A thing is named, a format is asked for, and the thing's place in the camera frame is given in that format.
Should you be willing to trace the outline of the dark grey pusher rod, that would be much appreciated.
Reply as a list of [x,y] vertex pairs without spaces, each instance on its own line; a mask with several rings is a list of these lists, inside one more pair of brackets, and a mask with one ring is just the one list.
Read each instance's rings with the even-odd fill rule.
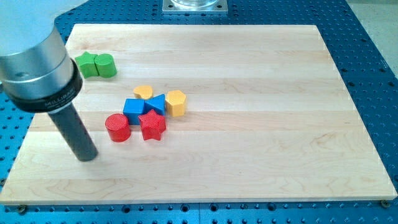
[[79,161],[92,161],[98,155],[98,150],[72,103],[50,112],[49,116]]

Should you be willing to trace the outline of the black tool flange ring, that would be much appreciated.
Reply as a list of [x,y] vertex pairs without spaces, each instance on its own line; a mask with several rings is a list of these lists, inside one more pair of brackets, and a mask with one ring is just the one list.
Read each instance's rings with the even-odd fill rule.
[[72,61],[72,65],[73,75],[71,80],[60,91],[34,100],[18,98],[16,95],[8,93],[9,99],[20,110],[29,113],[47,113],[71,103],[72,100],[79,94],[83,84],[78,67],[74,61]]

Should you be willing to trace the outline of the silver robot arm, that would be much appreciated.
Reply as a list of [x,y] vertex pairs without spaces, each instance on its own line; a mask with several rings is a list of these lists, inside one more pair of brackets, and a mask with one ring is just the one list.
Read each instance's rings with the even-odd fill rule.
[[79,161],[98,151],[73,99],[83,80],[55,19],[85,0],[1,1],[1,84],[22,111],[47,113]]

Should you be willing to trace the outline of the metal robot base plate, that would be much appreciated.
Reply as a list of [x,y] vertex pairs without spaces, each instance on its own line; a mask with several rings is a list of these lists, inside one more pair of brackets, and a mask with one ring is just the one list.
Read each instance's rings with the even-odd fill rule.
[[227,14],[227,0],[163,0],[163,14]]

